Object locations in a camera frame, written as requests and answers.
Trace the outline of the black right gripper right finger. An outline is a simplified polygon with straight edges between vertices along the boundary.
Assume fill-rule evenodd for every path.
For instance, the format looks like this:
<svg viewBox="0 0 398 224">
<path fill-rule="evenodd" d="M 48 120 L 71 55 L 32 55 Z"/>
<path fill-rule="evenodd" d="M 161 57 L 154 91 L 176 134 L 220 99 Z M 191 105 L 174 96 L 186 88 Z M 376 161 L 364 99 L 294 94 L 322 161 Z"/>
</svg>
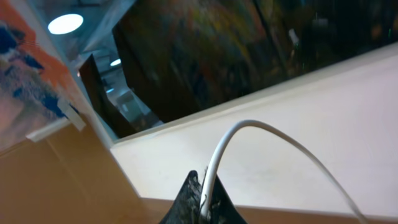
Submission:
<svg viewBox="0 0 398 224">
<path fill-rule="evenodd" d="M 219 177 L 216 177 L 213 187 L 211 207 L 211 224 L 247 224 L 244 218 L 239 214 L 227 194 Z"/>
</svg>

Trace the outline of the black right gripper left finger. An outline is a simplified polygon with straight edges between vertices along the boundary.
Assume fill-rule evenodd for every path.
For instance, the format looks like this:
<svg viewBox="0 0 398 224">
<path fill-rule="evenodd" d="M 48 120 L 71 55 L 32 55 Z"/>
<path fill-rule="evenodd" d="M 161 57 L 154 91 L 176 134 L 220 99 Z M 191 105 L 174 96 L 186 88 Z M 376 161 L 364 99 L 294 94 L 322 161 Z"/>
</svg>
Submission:
<svg viewBox="0 0 398 224">
<path fill-rule="evenodd" d="M 183 182 L 170 210 L 160 224 L 199 223 L 201 185 L 197 171 L 191 170 Z"/>
</svg>

